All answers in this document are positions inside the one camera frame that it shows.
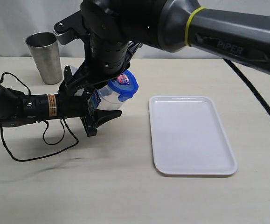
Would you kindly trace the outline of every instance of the white plastic tray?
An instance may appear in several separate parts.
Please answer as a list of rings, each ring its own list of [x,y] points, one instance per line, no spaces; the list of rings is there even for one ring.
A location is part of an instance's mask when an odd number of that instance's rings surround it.
[[[155,96],[149,101],[153,160],[165,175],[234,174],[238,165],[213,101]]]

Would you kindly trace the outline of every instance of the robotic arm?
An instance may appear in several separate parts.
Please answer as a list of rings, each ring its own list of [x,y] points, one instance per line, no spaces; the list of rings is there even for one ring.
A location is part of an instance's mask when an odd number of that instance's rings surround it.
[[[0,85],[1,126],[80,117],[87,135],[96,135],[121,111],[92,112],[88,99],[130,67],[142,44],[167,52],[195,47],[270,74],[270,17],[206,9],[197,0],[83,0],[54,33],[62,45],[81,39],[85,61],[77,71],[64,69],[52,96],[25,96]]]

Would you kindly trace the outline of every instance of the yellow band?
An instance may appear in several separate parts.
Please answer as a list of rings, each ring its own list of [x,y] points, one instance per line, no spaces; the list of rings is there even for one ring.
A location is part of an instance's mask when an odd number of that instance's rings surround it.
[[[187,20],[186,32],[185,32],[185,44],[187,46],[190,46],[190,44],[189,44],[189,29],[190,29],[191,22],[192,22],[194,16],[203,9],[205,9],[205,7],[200,7],[198,9],[196,9],[195,11],[193,11],[192,14],[190,15],[189,19]]]

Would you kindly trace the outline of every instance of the stainless steel tumbler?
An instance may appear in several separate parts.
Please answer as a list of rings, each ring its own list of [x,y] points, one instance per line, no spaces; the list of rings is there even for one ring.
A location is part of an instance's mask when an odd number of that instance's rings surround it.
[[[45,84],[62,81],[62,69],[56,37],[50,32],[32,34],[26,39],[30,53]]]

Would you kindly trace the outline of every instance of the white table surface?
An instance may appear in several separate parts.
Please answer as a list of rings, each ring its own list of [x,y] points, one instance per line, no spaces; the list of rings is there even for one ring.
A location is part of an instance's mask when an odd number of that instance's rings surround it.
[[[83,59],[62,58],[78,67]],[[270,76],[242,67],[270,104]],[[44,85],[32,58],[1,58],[33,94],[56,93]],[[0,224],[270,224],[270,118],[238,76],[210,59],[134,59],[140,85],[122,117],[87,138],[69,119],[80,144],[61,155],[18,163],[0,141]],[[12,77],[5,87],[24,91]],[[239,170],[230,178],[167,178],[152,163],[148,100],[154,95],[203,95],[216,104]],[[19,158],[43,155],[44,123],[5,129]],[[49,140],[61,129],[51,122]]]

